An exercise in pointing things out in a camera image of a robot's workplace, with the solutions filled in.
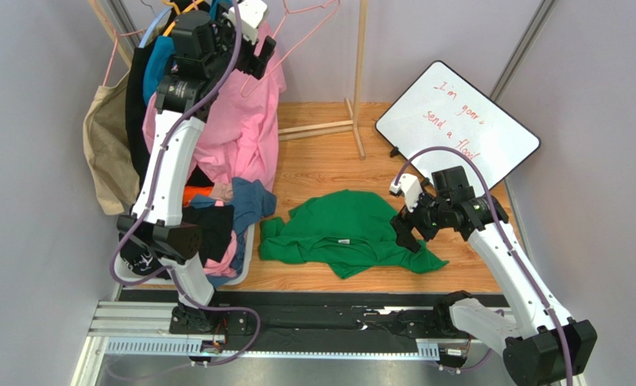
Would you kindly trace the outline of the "pink wire hanger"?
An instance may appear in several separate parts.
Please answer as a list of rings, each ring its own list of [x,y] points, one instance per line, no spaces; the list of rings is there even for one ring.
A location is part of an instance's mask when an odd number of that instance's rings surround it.
[[[287,49],[284,53],[284,55],[277,60],[277,62],[275,63],[274,66],[272,66],[269,70],[267,70],[265,72],[265,74],[256,82],[255,85],[253,85],[251,88],[248,87],[248,81],[246,80],[243,84],[243,86],[240,89],[240,95],[242,97],[250,97],[257,88],[260,87],[261,84],[263,84],[271,75],[274,74],[274,72],[281,67],[281,65],[300,47],[302,46],[306,40],[310,39],[313,35],[315,35],[331,18],[333,18],[336,13],[339,11],[340,7],[341,7],[341,1],[339,0],[330,0],[330,1],[324,1],[322,3],[318,3],[318,4],[314,4],[312,6],[306,6],[303,8],[299,8],[299,9],[292,9],[289,6],[289,2],[286,0],[282,0],[282,7],[283,7],[283,15],[282,18],[279,22],[279,24],[277,25],[277,28],[274,30],[274,32],[269,35],[269,37],[272,37],[273,39],[275,39],[277,37],[277,35],[281,32],[283,26],[285,25],[286,20],[293,15],[296,14],[305,14],[305,13],[310,13],[312,11],[315,10],[326,10],[327,8],[330,7],[334,7],[334,9],[327,14],[319,23],[317,23],[310,31],[308,31],[303,37],[301,37],[291,48]]]

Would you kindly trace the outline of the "green t shirt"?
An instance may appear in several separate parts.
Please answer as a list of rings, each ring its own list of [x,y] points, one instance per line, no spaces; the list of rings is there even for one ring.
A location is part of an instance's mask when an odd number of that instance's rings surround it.
[[[422,274],[448,265],[421,240],[415,252],[399,246],[390,225],[397,214],[370,191],[313,197],[289,210],[287,220],[273,217],[261,222],[259,256],[288,265],[323,263],[341,279],[378,266]]]

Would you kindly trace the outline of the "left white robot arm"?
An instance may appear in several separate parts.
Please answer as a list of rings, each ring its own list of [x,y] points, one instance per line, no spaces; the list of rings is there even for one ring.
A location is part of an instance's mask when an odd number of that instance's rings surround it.
[[[177,16],[170,33],[174,54],[156,89],[154,143],[146,180],[128,215],[119,216],[119,244],[110,273],[122,285],[118,257],[132,241],[151,251],[178,290],[173,315],[208,323],[215,290],[204,272],[199,250],[204,241],[197,224],[182,220],[182,198],[195,146],[211,106],[233,70],[260,79],[274,53],[272,37],[259,39],[268,10],[262,3],[220,6],[212,15],[190,10]]]

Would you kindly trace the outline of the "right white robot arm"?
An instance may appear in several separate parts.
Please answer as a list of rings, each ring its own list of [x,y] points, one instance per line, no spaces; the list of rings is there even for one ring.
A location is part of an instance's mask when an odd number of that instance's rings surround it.
[[[463,167],[433,173],[435,193],[399,173],[389,191],[404,199],[391,220],[396,243],[412,252],[446,228],[458,232],[482,258],[503,292],[512,318],[484,306],[466,291],[442,297],[434,325],[447,335],[465,332],[499,354],[517,385],[571,384],[582,374],[597,342],[588,320],[576,320],[525,257],[507,214],[488,194],[477,196]]]

